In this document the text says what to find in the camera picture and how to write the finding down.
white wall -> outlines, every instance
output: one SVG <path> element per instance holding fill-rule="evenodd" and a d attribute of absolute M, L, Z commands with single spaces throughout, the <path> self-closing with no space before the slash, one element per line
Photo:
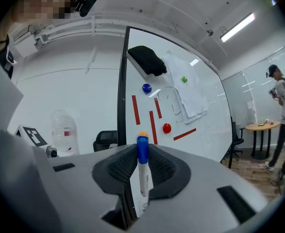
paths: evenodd
<path fill-rule="evenodd" d="M 276 11 L 259 15 L 263 18 L 256 18 L 224 43 L 234 46 L 236 51 L 230 52 L 227 60 L 217 66 L 221 80 L 255 65 L 285 46 L 285 18 L 278 8 L 272 9 Z M 252 46 L 244 48 L 243 45 L 249 45 L 248 41 L 252 41 Z"/>
<path fill-rule="evenodd" d="M 50 115 L 67 110 L 74 118 L 80 153 L 93 151 L 103 130 L 117 129 L 117 88 L 123 38 L 73 36 L 47 44 L 16 68 L 24 98 L 8 127 L 35 127 L 51 143 Z M 93 48 L 94 60 L 86 74 Z"/>

cap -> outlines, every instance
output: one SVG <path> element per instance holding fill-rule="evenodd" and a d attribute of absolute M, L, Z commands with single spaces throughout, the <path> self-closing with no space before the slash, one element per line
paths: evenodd
<path fill-rule="evenodd" d="M 276 65 L 270 65 L 268 68 L 268 76 L 272 77 L 273 73 L 278 69 Z"/>
<path fill-rule="evenodd" d="M 140 164 L 148 163 L 149 139 L 146 136 L 138 136 L 137 148 L 138 148 L 138 162 Z"/>

black slot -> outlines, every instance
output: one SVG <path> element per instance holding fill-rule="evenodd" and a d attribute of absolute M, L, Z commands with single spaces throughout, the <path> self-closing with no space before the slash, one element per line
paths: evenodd
<path fill-rule="evenodd" d="M 67 164 L 63 164 L 63 165 L 59 165 L 59 166 L 53 166 L 55 172 L 60 172 L 60 171 L 63 171 L 63 170 L 69 169 L 69 168 L 73 168 L 73 167 L 75 167 L 75 165 L 72 163 L 67 163 Z"/>
<path fill-rule="evenodd" d="M 255 215 L 255 211 L 246 203 L 246 201 L 231 186 L 218 188 L 223 200 L 231 209 L 240 223 L 246 222 Z"/>

round wooden table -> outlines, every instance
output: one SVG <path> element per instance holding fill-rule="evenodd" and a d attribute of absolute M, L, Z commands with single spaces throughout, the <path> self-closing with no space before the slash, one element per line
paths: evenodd
<path fill-rule="evenodd" d="M 253 131 L 253 148 L 251 156 L 253 159 L 256 160 L 265 160 L 269 157 L 269 146 L 270 146 L 270 134 L 271 129 L 276 128 L 280 125 L 279 121 L 274 121 L 274 124 L 266 123 L 263 126 L 259 126 L 260 123 L 254 123 L 246 126 L 246 130 Z M 262 151 L 263 148 L 263 136 L 264 136 L 264 130 L 268 130 L 268 148 L 267 151 Z M 260 152 L 255 152 L 255 145 L 257 141 L 257 131 L 261 131 L 261 146 L 260 146 Z"/>

whiteboard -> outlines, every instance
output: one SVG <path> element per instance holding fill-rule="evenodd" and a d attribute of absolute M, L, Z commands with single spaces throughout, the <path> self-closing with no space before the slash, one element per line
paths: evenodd
<path fill-rule="evenodd" d="M 154 34 L 137 29 L 130 29 L 128 49 L 136 46 L 146 46 L 156 53 L 158 57 L 164 57 L 170 52 L 177 58 L 191 63 L 199 58 L 176 44 L 167 41 Z M 153 113 L 154 124 L 158 145 L 175 148 L 195 155 L 203 156 L 217 162 L 228 150 L 232 141 L 231 118 L 228 102 L 219 76 L 199 60 L 192 68 L 198 75 L 204 95 L 209 103 L 209 110 L 206 115 L 195 121 L 184 124 L 180 107 L 177 103 L 171 82 L 167 74 L 159 77 L 148 77 L 144 79 L 133 64 L 127 60 L 126 67 L 126 141 L 127 144 L 136 143 L 137 135 L 140 131 L 149 134 L 149 143 L 154 143 L 151 129 L 150 111 Z M 145 94 L 142 85 L 148 83 L 152 86 L 152 91 Z M 160 89 L 158 95 L 149 97 L 154 91 Z M 135 96 L 138 108 L 140 124 L 137 125 L 134 115 L 133 97 Z M 155 100 L 158 99 L 162 118 L 156 109 Z M 162 127 L 169 123 L 171 132 L 165 134 Z M 174 137 L 185 132 L 196 129 L 196 131 L 174 140 Z M 140 195 L 138 168 L 131 176 L 131 187 L 137 216 L 141 215 L 141 204 L 147 201 Z"/>

